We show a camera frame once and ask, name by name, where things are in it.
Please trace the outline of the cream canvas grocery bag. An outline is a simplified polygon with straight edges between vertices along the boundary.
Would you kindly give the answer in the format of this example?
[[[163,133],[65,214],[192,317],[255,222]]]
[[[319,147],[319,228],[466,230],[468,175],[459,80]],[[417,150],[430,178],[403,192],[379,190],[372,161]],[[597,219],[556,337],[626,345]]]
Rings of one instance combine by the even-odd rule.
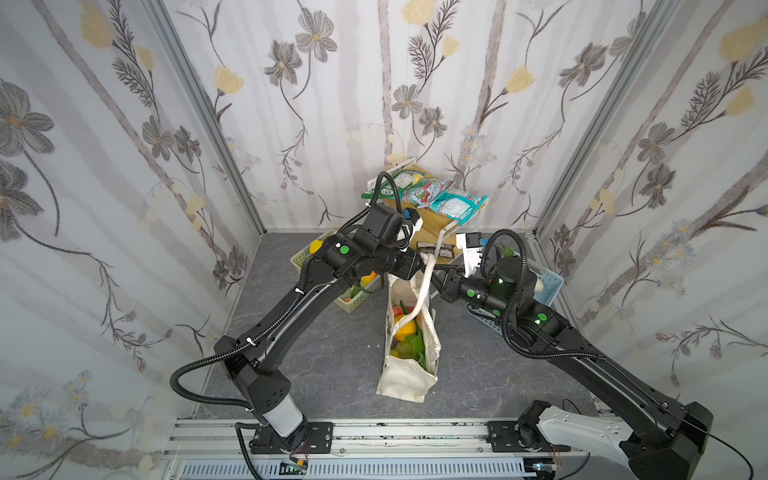
[[[387,276],[384,360],[377,386],[381,396],[414,403],[424,402],[437,383],[442,349],[430,293],[436,258],[423,254],[421,259],[426,270],[411,279]]]

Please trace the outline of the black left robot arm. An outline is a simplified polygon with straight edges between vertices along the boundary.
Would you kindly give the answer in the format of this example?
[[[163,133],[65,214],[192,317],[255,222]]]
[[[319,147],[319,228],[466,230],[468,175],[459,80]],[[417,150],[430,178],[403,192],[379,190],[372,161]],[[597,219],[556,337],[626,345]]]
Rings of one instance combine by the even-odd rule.
[[[376,273],[410,280],[424,266],[410,246],[419,216],[400,203],[380,202],[385,186],[396,184],[390,173],[381,172],[367,207],[304,261],[293,289],[245,333],[221,338],[214,355],[177,369],[169,380],[171,389],[195,403],[243,408],[274,432],[281,450],[298,450],[308,422],[290,396],[290,381],[279,370],[287,352],[335,299],[364,276]],[[223,364],[239,397],[205,396],[182,385],[184,375],[216,363]]]

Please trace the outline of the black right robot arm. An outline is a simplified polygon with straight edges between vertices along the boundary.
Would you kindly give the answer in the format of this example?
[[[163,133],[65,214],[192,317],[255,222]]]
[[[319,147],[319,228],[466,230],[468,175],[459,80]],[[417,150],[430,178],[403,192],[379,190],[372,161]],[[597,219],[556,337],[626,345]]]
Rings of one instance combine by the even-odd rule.
[[[616,416],[586,416],[534,401],[516,420],[514,443],[529,451],[575,448],[622,465],[638,479],[693,478],[715,437],[707,408],[682,404],[649,386],[591,344],[565,316],[536,300],[538,277],[517,233],[464,233],[457,235],[456,245],[464,264],[442,266],[442,275],[432,281],[440,296],[484,315],[516,354],[557,367]]]

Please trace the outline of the round orange fruit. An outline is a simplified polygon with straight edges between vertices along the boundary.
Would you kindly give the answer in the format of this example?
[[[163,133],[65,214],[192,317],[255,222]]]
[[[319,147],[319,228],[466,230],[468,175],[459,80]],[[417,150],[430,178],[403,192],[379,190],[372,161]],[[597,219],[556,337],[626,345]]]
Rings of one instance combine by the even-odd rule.
[[[409,336],[416,335],[418,332],[417,323],[410,321],[403,325],[395,334],[395,338],[399,341],[405,341]]]

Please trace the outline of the green cabbage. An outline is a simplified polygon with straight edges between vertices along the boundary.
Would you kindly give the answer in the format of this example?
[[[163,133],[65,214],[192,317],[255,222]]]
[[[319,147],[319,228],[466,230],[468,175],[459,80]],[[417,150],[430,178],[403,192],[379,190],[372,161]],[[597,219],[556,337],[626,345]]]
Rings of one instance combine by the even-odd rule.
[[[409,336],[402,342],[397,341],[390,354],[400,359],[415,360],[421,365],[426,361],[424,341],[418,335]]]

